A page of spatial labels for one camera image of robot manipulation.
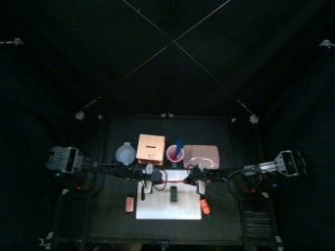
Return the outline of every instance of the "black wall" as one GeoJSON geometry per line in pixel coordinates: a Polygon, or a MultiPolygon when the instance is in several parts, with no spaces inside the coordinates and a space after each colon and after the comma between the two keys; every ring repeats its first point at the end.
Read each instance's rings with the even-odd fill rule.
{"type": "Polygon", "coordinates": [[[44,162],[48,149],[71,140],[72,119],[41,79],[0,48],[1,250],[33,250],[49,230],[44,162]]]}
{"type": "Polygon", "coordinates": [[[268,160],[279,151],[300,150],[307,175],[286,178],[275,209],[284,242],[292,250],[335,247],[335,50],[324,53],[274,103],[263,117],[262,132],[268,160]]]}

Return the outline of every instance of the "table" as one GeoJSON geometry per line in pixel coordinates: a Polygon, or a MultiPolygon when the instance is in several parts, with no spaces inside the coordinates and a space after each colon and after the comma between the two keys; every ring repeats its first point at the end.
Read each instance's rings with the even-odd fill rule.
{"type": "MultiPolygon", "coordinates": [[[[220,169],[227,172],[263,162],[258,127],[248,120],[111,117],[102,124],[83,126],[73,140],[87,157],[111,162],[123,142],[131,142],[136,147],[142,133],[164,135],[167,146],[179,138],[184,144],[216,145],[220,169]]],[[[163,169],[170,168],[166,162],[163,169]]],[[[178,163],[176,168],[183,170],[182,163],[178,163]]],[[[71,193],[61,196],[55,227],[59,241],[80,239],[81,242],[242,244],[239,205],[224,183],[214,183],[207,187],[206,197],[214,218],[211,226],[204,218],[138,220],[136,212],[124,212],[126,198],[136,197],[138,182],[115,176],[99,176],[98,183],[98,192],[90,200],[71,193]]]]}

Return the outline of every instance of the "orange box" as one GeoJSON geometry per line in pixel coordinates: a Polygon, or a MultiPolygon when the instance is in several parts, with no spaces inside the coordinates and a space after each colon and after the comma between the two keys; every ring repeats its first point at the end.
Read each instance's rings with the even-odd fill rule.
{"type": "Polygon", "coordinates": [[[140,134],[138,154],[140,164],[154,164],[162,166],[164,163],[166,137],[140,134]]]}

